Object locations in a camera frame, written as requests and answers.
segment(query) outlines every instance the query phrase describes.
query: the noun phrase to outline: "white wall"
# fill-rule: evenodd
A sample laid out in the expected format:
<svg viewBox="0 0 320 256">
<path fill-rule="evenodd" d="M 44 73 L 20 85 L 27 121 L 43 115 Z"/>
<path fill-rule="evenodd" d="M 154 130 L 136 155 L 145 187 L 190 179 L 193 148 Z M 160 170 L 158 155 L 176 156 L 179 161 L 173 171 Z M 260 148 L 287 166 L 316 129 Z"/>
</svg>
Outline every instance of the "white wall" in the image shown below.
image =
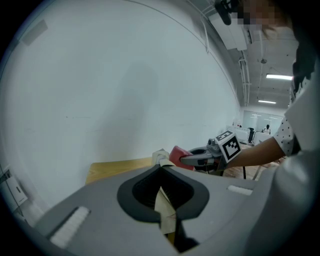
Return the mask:
<svg viewBox="0 0 320 256">
<path fill-rule="evenodd" d="M 93 162 L 203 146 L 239 115 L 199 16 L 183 1 L 140 1 L 159 11 L 57 0 L 30 26 L 44 19 L 48 29 L 6 64 L 1 146 L 40 212 L 81 188 Z"/>
<path fill-rule="evenodd" d="M 265 114 L 271 114 L 275 116 L 284 117 L 286 108 L 279 108 L 274 106 L 265 106 L 265 105 L 249 105 L 249 106 L 241 106 L 240 108 L 240 122 L 243 122 L 244 119 L 244 111 L 252 111 L 259 112 Z"/>
</svg>

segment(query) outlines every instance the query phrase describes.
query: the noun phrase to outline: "black slot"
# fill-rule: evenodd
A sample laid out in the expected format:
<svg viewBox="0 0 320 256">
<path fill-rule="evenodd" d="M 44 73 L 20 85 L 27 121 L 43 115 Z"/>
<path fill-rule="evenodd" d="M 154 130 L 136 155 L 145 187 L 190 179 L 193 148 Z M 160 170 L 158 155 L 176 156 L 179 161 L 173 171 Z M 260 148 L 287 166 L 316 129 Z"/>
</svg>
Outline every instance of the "black slot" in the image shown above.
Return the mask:
<svg viewBox="0 0 320 256">
<path fill-rule="evenodd" d="M 160 223 L 160 214 L 154 211 L 160 186 L 176 210 L 174 246 L 179 252 L 184 252 L 198 244 L 193 238 L 186 237 L 181 223 L 198 217 L 207 205 L 209 191 L 202 183 L 186 177 L 170 166 L 155 165 L 119 187 L 118 203 L 137 221 Z"/>
</svg>

